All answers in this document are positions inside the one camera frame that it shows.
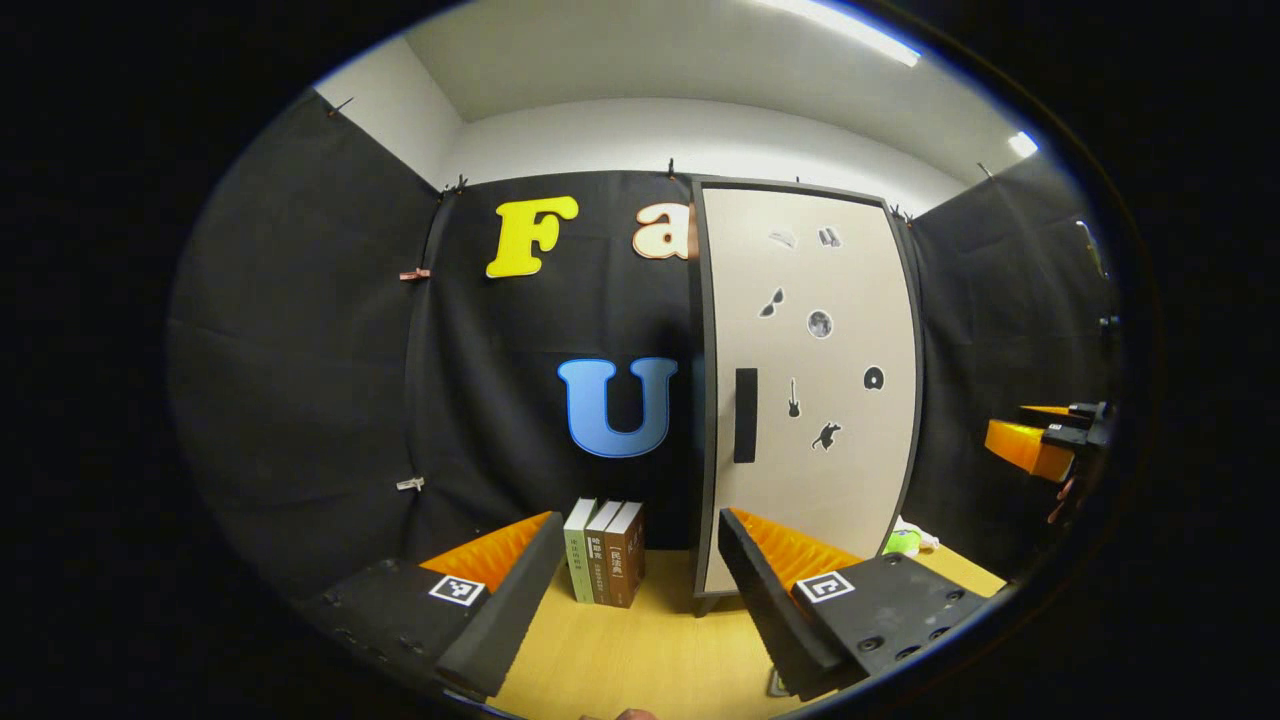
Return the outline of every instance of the fluorescent light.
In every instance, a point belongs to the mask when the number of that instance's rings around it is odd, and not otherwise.
[[[1036,141],[1028,137],[1025,132],[1020,132],[1014,137],[1010,137],[1009,146],[1014,149],[1014,152],[1018,152],[1019,158],[1030,158],[1037,150],[1039,150]]]
[[[854,40],[893,58],[899,63],[909,68],[914,68],[915,63],[920,59],[920,54],[911,50],[906,45],[893,40],[892,37],[884,35],[883,32],[865,26],[854,18],[841,13],[835,8],[829,8],[822,3],[814,3],[813,0],[755,0],[760,5],[768,5],[771,8],[785,10],[787,13],[800,15],[813,20],[828,29],[833,29],[841,35],[852,37]]]

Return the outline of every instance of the brown book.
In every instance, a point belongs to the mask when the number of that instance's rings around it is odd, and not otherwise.
[[[586,524],[582,534],[586,536],[586,568],[591,571],[591,597],[596,605],[609,605],[609,573],[604,564],[604,529],[618,514],[622,503],[611,500]]]
[[[644,579],[644,505],[627,502],[604,530],[604,557],[608,561],[609,600],[607,605],[631,607],[636,588]]]

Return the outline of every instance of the door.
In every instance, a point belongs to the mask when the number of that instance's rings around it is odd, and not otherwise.
[[[865,559],[904,496],[919,405],[906,265],[878,200],[813,192],[701,192],[717,413],[704,593],[736,589],[716,550],[722,507]]]

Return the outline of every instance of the black door handle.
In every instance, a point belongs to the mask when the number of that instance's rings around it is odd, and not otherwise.
[[[733,387],[733,462],[755,462],[760,383],[755,368],[739,368]]]

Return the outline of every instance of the hand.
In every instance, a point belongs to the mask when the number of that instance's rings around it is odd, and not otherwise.
[[[586,715],[579,717],[577,720],[596,720],[595,717],[589,717]],[[618,715],[616,720],[658,720],[658,716],[648,710],[623,710],[622,715]]]

